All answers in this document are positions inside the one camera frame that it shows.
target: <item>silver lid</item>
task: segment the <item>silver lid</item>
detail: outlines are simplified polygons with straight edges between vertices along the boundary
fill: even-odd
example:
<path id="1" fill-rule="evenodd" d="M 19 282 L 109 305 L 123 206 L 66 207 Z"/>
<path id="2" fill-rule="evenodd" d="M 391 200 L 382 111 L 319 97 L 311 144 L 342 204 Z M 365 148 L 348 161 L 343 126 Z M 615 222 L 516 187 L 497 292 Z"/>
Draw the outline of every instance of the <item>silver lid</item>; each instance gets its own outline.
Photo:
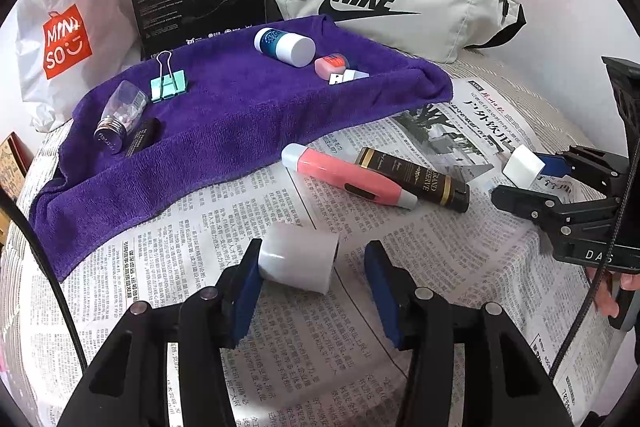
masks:
<path id="1" fill-rule="evenodd" d="M 117 154 L 122 150 L 126 137 L 127 128 L 120 120 L 112 116 L 102 118 L 94 132 L 94 138 L 104 143 L 111 154 Z"/>

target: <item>green binder clip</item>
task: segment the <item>green binder clip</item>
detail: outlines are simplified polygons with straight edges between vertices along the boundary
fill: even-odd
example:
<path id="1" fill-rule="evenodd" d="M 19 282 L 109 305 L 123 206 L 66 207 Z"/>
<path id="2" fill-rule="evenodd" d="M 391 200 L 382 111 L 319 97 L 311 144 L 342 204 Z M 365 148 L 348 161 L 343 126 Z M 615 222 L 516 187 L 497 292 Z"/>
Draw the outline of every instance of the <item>green binder clip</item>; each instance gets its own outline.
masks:
<path id="1" fill-rule="evenodd" d="M 169 70 L 169 73 L 162 76 L 160 56 L 165 53 L 169 54 L 166 59 L 166 68 Z M 184 71 L 180 70 L 174 73 L 171 70 L 171 52 L 160 52 L 158 56 L 156 56 L 156 60 L 158 64 L 160 64 L 160 76 L 151 81 L 151 102 L 160 102 L 160 100 L 166 100 L 185 92 L 187 90 L 187 80 L 184 77 Z"/>

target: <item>human hand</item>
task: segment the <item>human hand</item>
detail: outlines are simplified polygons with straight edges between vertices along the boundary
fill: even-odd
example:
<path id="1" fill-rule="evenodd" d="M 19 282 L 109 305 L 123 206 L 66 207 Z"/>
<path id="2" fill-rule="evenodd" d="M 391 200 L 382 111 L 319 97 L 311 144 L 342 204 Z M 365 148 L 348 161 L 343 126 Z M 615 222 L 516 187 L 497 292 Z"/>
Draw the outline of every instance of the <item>human hand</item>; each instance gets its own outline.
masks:
<path id="1" fill-rule="evenodd" d="M 591 281 L 593 281 L 593 277 L 596 274 L 595 268 L 587 268 L 587 276 Z M 611 285 L 613 282 L 613 277 L 618 276 L 618 274 L 612 274 L 607 271 L 604 279 L 602 279 L 602 283 L 596 292 L 596 308 L 602 315 L 605 317 L 617 317 L 620 313 L 620 307 L 618 303 L 611 295 Z M 623 290 L 640 290 L 640 274 L 638 275 L 629 275 L 628 273 L 623 273 L 620 275 L 620 287 Z"/>

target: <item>small white box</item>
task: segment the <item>small white box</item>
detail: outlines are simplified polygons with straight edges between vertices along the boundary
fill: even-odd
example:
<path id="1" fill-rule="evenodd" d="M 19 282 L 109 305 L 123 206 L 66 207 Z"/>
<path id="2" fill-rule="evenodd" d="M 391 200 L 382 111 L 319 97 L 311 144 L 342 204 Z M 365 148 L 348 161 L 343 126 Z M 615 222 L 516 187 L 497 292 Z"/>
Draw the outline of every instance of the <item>small white box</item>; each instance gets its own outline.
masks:
<path id="1" fill-rule="evenodd" d="M 526 145 L 521 145 L 511 154 L 502 174 L 507 176 L 517 188 L 529 188 L 544 168 L 545 163 Z"/>

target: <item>nike logo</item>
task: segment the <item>nike logo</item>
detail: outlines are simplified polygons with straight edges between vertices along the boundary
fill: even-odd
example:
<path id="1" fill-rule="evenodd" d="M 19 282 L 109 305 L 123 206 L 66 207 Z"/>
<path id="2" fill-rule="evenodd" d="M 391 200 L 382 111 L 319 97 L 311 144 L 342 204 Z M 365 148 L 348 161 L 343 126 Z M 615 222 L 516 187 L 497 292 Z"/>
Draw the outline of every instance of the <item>nike logo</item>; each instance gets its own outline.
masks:
<path id="1" fill-rule="evenodd" d="M 367 10 L 338 10 L 331 2 L 348 4 L 368 8 Z M 326 14 L 334 21 L 345 21 L 350 19 L 362 19 L 366 17 L 380 17 L 383 15 L 410 15 L 417 12 L 391 11 L 388 7 L 395 0 L 324 0 L 318 8 L 318 14 Z"/>

